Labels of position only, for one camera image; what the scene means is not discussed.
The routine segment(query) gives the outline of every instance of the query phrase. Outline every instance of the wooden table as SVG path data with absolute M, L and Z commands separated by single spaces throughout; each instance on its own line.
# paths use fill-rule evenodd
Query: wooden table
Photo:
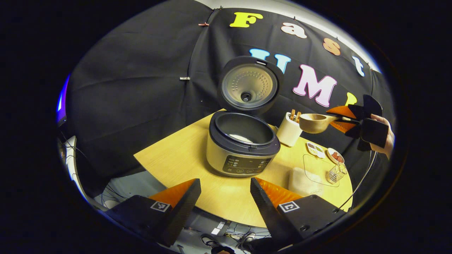
M 214 215 L 250 226 L 266 227 L 250 193 L 251 177 L 224 176 L 207 162 L 206 146 L 209 115 L 182 130 L 156 142 L 134 156 L 143 167 L 167 188 L 193 178 L 201 180 L 201 195 L 196 206 Z M 311 173 L 322 178 L 328 185 L 326 172 L 334 163 L 328 158 L 312 157 L 306 147 L 308 140 L 298 138 L 295 146 L 281 144 L 281 150 L 265 170 L 255 177 L 288 188 L 289 173 L 294 167 L 304 169 L 309 165 Z M 334 186 L 324 186 L 322 198 L 339 207 L 352 194 L 349 174 Z M 352 198 L 342 209 L 347 211 Z

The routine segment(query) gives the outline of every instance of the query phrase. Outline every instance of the wooden ladle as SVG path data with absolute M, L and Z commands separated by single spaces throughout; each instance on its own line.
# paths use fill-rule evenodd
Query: wooden ladle
M 300 128 L 307 133 L 317 134 L 324 132 L 328 125 L 337 120 L 343 120 L 351 123 L 357 123 L 346 117 L 334 117 L 321 114 L 301 114 L 300 115 Z

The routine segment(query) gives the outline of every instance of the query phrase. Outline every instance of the control panel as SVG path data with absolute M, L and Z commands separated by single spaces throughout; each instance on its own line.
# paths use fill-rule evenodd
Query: control panel
M 232 174 L 258 174 L 265 169 L 271 159 L 252 159 L 228 155 L 223 166 L 223 171 Z

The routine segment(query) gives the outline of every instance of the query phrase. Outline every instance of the pink letter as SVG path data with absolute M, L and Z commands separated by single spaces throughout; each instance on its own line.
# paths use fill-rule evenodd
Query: pink letter
M 317 82 L 317 76 L 311 66 L 302 64 L 300 68 L 302 70 L 300 82 L 297 87 L 293 88 L 293 92 L 305 96 L 305 88 L 308 87 L 310 99 L 320 92 L 320 95 L 315 98 L 315 101 L 324 107 L 329 107 L 331 93 L 337 81 L 330 76 L 325 76 L 320 82 Z

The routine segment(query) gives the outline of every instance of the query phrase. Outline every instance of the human hand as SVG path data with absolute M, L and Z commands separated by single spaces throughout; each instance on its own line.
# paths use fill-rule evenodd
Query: human hand
M 392 153 L 392 149 L 394 148 L 394 140 L 395 140 L 395 138 L 396 138 L 396 137 L 394 136 L 394 133 L 392 132 L 391 124 L 390 124 L 389 121 L 386 120 L 386 118 L 384 118 L 384 117 L 377 116 L 377 115 L 374 115 L 374 114 L 371 114 L 370 117 L 371 117 L 373 120 L 382 122 L 382 123 L 386 124 L 387 126 L 389 126 L 389 129 L 388 129 L 388 135 L 387 135 L 387 137 L 386 137 L 386 144 L 385 144 L 385 147 L 384 147 L 384 148 L 381 148 L 381 147 L 379 147 L 379 146 L 377 146 L 377 145 L 374 145 L 374 144 L 370 143 L 370 148 L 371 148 L 372 150 L 374 150 L 374 151 L 376 151 L 376 152 L 379 152 L 379 153 L 385 154 L 386 157 L 388 157 L 388 159 L 389 159 L 390 156 L 391 156 L 391 153 Z

